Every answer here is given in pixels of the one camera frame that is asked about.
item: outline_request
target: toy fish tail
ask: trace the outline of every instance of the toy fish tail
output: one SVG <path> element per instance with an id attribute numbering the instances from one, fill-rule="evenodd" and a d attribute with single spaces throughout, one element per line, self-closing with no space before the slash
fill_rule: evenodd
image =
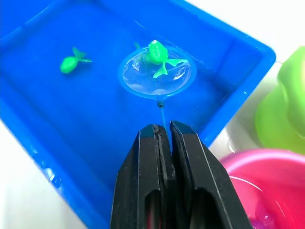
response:
<path id="1" fill-rule="evenodd" d="M 185 63 L 185 62 L 187 62 L 187 60 L 185 60 L 185 59 L 168 59 L 166 62 L 169 63 L 170 65 L 176 67 L 179 63 Z"/>
<path id="2" fill-rule="evenodd" d="M 75 47 L 73 47 L 72 50 L 73 50 L 73 52 L 74 52 L 75 57 L 76 57 L 78 60 L 82 60 L 82 59 L 85 57 L 85 55 L 86 55 L 86 53 L 79 51 L 79 50 L 78 50 L 77 48 L 75 48 Z"/>
<path id="3" fill-rule="evenodd" d="M 156 79 L 160 75 L 167 75 L 167 70 L 165 68 L 165 63 L 162 64 L 162 67 L 153 75 L 153 78 Z"/>

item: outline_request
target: blue plastic tray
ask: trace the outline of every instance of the blue plastic tray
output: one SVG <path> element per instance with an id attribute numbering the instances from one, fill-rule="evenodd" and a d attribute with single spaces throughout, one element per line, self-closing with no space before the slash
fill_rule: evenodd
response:
<path id="1" fill-rule="evenodd" d="M 181 0 L 10 0 L 2 7 L 1 118 L 90 228 L 108 227 L 116 174 L 137 132 L 162 124 L 154 100 L 118 81 L 135 42 L 157 39 L 194 58 L 195 81 L 164 109 L 167 122 L 190 125 L 206 145 L 275 61 L 266 45 Z M 63 75 L 60 63 L 73 46 L 92 63 Z"/>

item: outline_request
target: green plastic cup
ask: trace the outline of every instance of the green plastic cup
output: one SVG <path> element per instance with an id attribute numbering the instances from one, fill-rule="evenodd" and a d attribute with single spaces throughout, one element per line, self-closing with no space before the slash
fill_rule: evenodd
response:
<path id="1" fill-rule="evenodd" d="M 283 63 L 278 82 L 258 106 L 258 136 L 267 148 L 305 154 L 305 46 Z"/>

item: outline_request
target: net mesh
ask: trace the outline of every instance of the net mesh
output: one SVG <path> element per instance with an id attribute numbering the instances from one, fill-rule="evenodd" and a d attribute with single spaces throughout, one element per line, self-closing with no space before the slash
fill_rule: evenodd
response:
<path id="1" fill-rule="evenodd" d="M 190 63 L 183 62 L 176 67 L 166 64 L 168 74 L 161 75 L 154 79 L 153 75 L 162 65 L 156 65 L 145 61 L 145 55 L 148 54 L 148 48 L 142 49 L 140 53 L 135 54 L 124 65 L 122 70 L 123 82 L 137 95 L 143 97 L 158 97 L 162 95 L 170 96 L 181 89 L 190 80 L 192 68 Z M 181 51 L 168 50 L 169 59 L 185 59 Z"/>

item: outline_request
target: pink plastic bowl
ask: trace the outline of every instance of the pink plastic bowl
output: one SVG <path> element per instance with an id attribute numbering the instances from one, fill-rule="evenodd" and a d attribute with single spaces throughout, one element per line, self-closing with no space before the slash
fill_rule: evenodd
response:
<path id="1" fill-rule="evenodd" d="M 305 229 L 305 156 L 257 149 L 221 160 L 256 229 Z"/>

